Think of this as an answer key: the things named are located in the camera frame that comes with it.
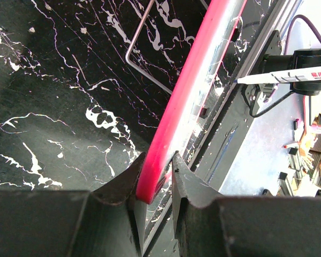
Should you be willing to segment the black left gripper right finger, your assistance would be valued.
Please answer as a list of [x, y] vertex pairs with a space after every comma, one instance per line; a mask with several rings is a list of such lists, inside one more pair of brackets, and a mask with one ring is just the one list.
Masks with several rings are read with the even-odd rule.
[[321, 198], [225, 196], [172, 158], [180, 256], [321, 256]]

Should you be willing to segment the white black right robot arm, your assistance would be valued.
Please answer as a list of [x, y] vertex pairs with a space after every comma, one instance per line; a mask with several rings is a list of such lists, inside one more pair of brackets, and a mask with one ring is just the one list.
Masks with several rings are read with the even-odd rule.
[[321, 49], [296, 50], [292, 55], [265, 55], [258, 72], [275, 73], [276, 83], [290, 84], [290, 90], [315, 96], [321, 92]]

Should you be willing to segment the pink framed whiteboard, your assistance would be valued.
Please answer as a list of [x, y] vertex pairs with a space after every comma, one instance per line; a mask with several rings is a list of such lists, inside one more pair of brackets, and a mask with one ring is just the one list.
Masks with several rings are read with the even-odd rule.
[[211, 1], [144, 160], [137, 199], [150, 204], [176, 151], [184, 152], [246, 1]]

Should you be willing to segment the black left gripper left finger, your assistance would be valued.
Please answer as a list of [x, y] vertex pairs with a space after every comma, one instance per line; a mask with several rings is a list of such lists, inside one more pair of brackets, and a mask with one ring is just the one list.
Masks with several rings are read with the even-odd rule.
[[0, 191], [0, 256], [141, 256], [145, 153], [95, 191]]

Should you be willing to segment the white blue whiteboard marker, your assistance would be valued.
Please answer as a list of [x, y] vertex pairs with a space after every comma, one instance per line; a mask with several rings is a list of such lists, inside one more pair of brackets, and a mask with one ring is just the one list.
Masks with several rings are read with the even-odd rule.
[[321, 80], [321, 66], [247, 75], [234, 80], [238, 84], [284, 84]]

